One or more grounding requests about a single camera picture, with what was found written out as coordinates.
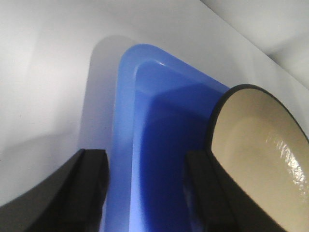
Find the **glossy beige surface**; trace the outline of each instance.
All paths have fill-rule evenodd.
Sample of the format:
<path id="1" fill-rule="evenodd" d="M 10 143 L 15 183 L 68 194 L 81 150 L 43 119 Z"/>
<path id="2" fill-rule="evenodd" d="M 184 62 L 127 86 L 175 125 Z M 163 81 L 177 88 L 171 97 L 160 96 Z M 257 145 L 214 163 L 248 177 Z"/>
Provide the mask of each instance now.
<path id="1" fill-rule="evenodd" d="M 309 144 L 276 100 L 257 89 L 234 93 L 218 116 L 211 149 L 285 230 L 309 231 Z"/>

